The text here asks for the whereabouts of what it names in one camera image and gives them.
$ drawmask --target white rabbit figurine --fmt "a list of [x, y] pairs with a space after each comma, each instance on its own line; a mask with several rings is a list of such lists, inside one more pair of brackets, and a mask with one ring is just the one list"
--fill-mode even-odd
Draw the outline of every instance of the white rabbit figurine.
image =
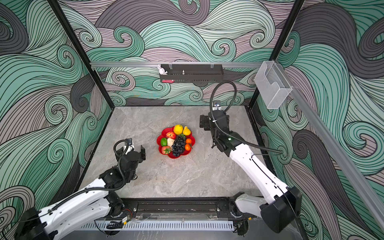
[[157, 69], [159, 70], [159, 73], [161, 75], [167, 75], [167, 73], [168, 73], [166, 70], [164, 70], [164, 68], [161, 67], [160, 64], [157, 66]]

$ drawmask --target black metal frame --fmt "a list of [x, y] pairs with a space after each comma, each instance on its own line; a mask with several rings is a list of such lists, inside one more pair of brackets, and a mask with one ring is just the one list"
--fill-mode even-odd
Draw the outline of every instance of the black metal frame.
[[255, 217], [252, 214], [238, 218], [231, 215], [230, 197], [122, 198], [122, 201], [132, 212], [132, 217], [142, 219], [153, 217], [153, 214], [206, 214], [208, 218], [227, 218], [229, 221]]
[[93, 150], [92, 150], [92, 152], [91, 152], [91, 154], [90, 154], [90, 156], [89, 156], [89, 159], [88, 159], [88, 161], [87, 161], [87, 164], [85, 165], [85, 168], [84, 168], [83, 172], [81, 173], [81, 176], [80, 176], [80, 178], [79, 178], [79, 181], [77, 182], [77, 185], [76, 185], [76, 187], [75, 187], [75, 189], [74, 189], [73, 192], [77, 192], [77, 191], [79, 190], [79, 188], [80, 188], [81, 182], [83, 181], [83, 179], [84, 179], [84, 177], [85, 177], [85, 173], [87, 172], [88, 167], [89, 167], [89, 165], [91, 164], [93, 155], [95, 154], [96, 149], [97, 149], [97, 147], [98, 147], [98, 145], [99, 145], [99, 142], [100, 142], [100, 140], [101, 140], [101, 137], [103, 136], [104, 131], [105, 131], [105, 129], [107, 128], [108, 122], [109, 122], [109, 120], [110, 120], [110, 118], [111, 118], [111, 116], [112, 116], [113, 111], [114, 111], [114, 109], [111, 110], [111, 113], [109, 114], [109, 117], [108, 117], [107, 121], [105, 122], [105, 125], [104, 125], [103, 129], [101, 130], [101, 133], [100, 133], [99, 138], [97, 139], [96, 145], [95, 145], [95, 147], [93, 148]]
[[[291, 29], [293, 27], [293, 24], [296, 21], [297, 16], [299, 15], [299, 12], [301, 10], [301, 7], [303, 6], [304, 0], [295, 0], [293, 7], [291, 9], [291, 12], [288, 15], [288, 18], [284, 24], [283, 30], [277, 39], [277, 43], [275, 45], [275, 48], [273, 49], [271, 56], [269, 57], [269, 61], [275, 61], [277, 57], [279, 56], [279, 53], [288, 38], [289, 33], [291, 32]], [[258, 92], [254, 92], [251, 101], [249, 102], [248, 107], [252, 108], [253, 105], [256, 102], [256, 99], [258, 97]]]
[[72, 42], [72, 44], [73, 44], [75, 50], [77, 51], [78, 55], [80, 56], [81, 60], [83, 61], [83, 63], [87, 67], [89, 74], [91, 75], [91, 77], [95, 81], [97, 87], [101, 91], [101, 94], [104, 96], [109, 107], [113, 110], [115, 106], [112, 102], [111, 97], [109, 96], [107, 90], [105, 89], [105, 87], [104, 87], [99, 75], [97, 74], [97, 72], [92, 69], [92, 67], [90, 65], [90, 60], [89, 60], [87, 54], [85, 53], [83, 47], [81, 46], [79, 39], [76, 37], [76, 34], [74, 33], [68, 19], [65, 17], [64, 12], [61, 9], [58, 1], [57, 0], [47, 0], [47, 1], [48, 1], [49, 5], [51, 6], [53, 12], [55, 13], [57, 19], [59, 20], [61, 26], [63, 27], [64, 31], [67, 33], [68, 38]]
[[[105, 128], [108, 124], [108, 121], [113, 113], [114, 110], [114, 104], [112, 102], [112, 99], [110, 98], [109, 94], [107, 93], [99, 75], [95, 70], [92, 69], [90, 65], [90, 60], [85, 53], [84, 49], [82, 48], [79, 39], [76, 37], [75, 32], [73, 31], [69, 21], [64, 15], [64, 12], [62, 11], [59, 3], [57, 0], [47, 0], [49, 5], [51, 6], [52, 10], [54, 11], [56, 17], [60, 21], [62, 27], [64, 28], [65, 32], [67, 33], [69, 39], [71, 40], [75, 50], [79, 54], [81, 60], [87, 67], [87, 70], [89, 71], [91, 77], [95, 81], [96, 85], [100, 89], [102, 95], [106, 99], [109, 107], [111, 108], [110, 116], [106, 122], [106, 125], [104, 126], [99, 139], [97, 140], [97, 144], [92, 151], [89, 160], [87, 162], [87, 165], [85, 166], [84, 171], [82, 172], [82, 175], [79, 179], [79, 182], [77, 184], [77, 187], [75, 188], [75, 191], [77, 191], [80, 187], [80, 184], [85, 176], [86, 170], [89, 167], [89, 164], [92, 160], [92, 157], [95, 153], [95, 150], [97, 148], [98, 143], [100, 142], [100, 139], [105, 131]], [[281, 35], [279, 36], [279, 39], [277, 41], [277, 44], [271, 54], [270, 60], [276, 60], [277, 56], [283, 47], [283, 44], [285, 43], [286, 38], [288, 37], [290, 30], [294, 24], [294, 21], [296, 20], [296, 17], [301, 9], [301, 6], [303, 5], [304, 0], [296, 0], [293, 8], [288, 16], [288, 19], [283, 27], [283, 31]], [[248, 106], [244, 106], [248, 115], [248, 118], [251, 122], [253, 131], [255, 133], [256, 139], [258, 143], [262, 146], [264, 146], [263, 139], [261, 137], [261, 134], [259, 132], [259, 129], [256, 125], [255, 117], [252, 113], [252, 107], [254, 106], [256, 99], [259, 95], [258, 89], [255, 90]], [[263, 156], [266, 166], [268, 169], [275, 174], [275, 170], [273, 168], [272, 162], [269, 158], [269, 156]], [[124, 204], [127, 206], [128, 209], [130, 209], [133, 213], [133, 216], [136, 217], [137, 215], [142, 216], [143, 218], [145, 216], [153, 215], [153, 214], [165, 214], [165, 213], [184, 213], [184, 214], [190, 214], [190, 213], [200, 213], [200, 214], [207, 214], [208, 217], [212, 216], [212, 218], [228, 218], [228, 220], [232, 220], [234, 224], [246, 221], [248, 217], [254, 217], [252, 215], [244, 215], [240, 218], [233, 217], [230, 213], [230, 197], [188, 197], [188, 198], [150, 198], [150, 199], [129, 199], [129, 198], [123, 198], [122, 199]], [[308, 239], [305, 231], [303, 230], [303, 226], [301, 223], [301, 220], [298, 218], [296, 220], [296, 224], [298, 225], [299, 231], [303, 237], [304, 240]]]
[[[255, 121], [255, 117], [253, 116], [253, 113], [251, 112], [249, 107], [247, 107], [247, 106], [244, 106], [244, 107], [245, 107], [245, 111], [247, 112], [249, 121], [251, 122], [251, 126], [253, 128], [253, 132], [255, 133], [256, 140], [257, 140], [258, 144], [260, 146], [265, 147], [264, 140], [260, 134], [259, 128], [256, 125], [256, 121]], [[265, 150], [261, 150], [261, 153], [262, 154], [268, 154], [268, 152]], [[269, 171], [271, 171], [274, 175], [276, 175], [276, 171], [273, 168], [272, 161], [271, 161], [270, 157], [268, 155], [263, 155], [263, 158], [264, 158], [265, 165], [269, 169]]]

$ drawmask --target red apple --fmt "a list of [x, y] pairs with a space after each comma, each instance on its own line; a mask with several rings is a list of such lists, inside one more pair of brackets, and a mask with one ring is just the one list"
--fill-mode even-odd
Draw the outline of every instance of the red apple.
[[170, 132], [167, 132], [166, 137], [176, 139], [176, 134], [174, 132], [170, 131]]

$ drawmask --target red plate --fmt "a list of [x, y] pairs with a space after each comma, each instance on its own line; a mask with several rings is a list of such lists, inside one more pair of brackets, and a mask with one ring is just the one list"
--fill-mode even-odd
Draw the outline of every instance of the red plate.
[[[157, 142], [157, 144], [159, 145], [159, 152], [161, 153], [161, 148], [162, 148], [162, 146], [161, 146], [161, 144], [160, 144], [160, 141], [161, 141], [161, 139], [163, 138], [163, 137], [165, 137], [166, 138], [166, 135], [167, 135], [167, 133], [168, 132], [173, 132], [173, 128], [174, 127], [168, 127], [168, 128], [165, 128], [162, 132], [161, 132], [161, 135], [160, 136], [158, 136], [157, 137], [157, 139], [156, 139], [156, 142]], [[192, 136], [192, 132], [191, 132], [191, 134], [190, 135], [188, 135], [188, 136], [186, 136], [186, 138], [190, 138], [191, 139], [191, 145], [193, 146], [193, 145], [195, 145], [195, 138]], [[191, 152], [191, 150], [189, 150], [189, 151], [187, 151], [187, 150], [184, 150], [184, 152], [182, 153], [182, 154], [180, 154], [180, 156], [184, 156], [184, 155], [188, 155], [189, 153]], [[170, 158], [172, 158], [172, 159], [176, 159], [176, 158], [179, 158], [180, 156], [178, 156], [178, 157], [175, 157], [174, 155], [173, 155], [173, 152], [171, 152], [170, 154], [167, 154], [168, 155], [168, 157], [170, 157]]]

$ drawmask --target clear plastic holder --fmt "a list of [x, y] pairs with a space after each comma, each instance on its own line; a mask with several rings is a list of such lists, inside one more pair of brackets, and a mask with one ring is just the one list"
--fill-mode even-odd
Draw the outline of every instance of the clear plastic holder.
[[267, 109], [278, 109], [292, 86], [288, 83], [288, 75], [281, 64], [275, 61], [264, 61], [255, 76], [255, 84], [265, 102]]

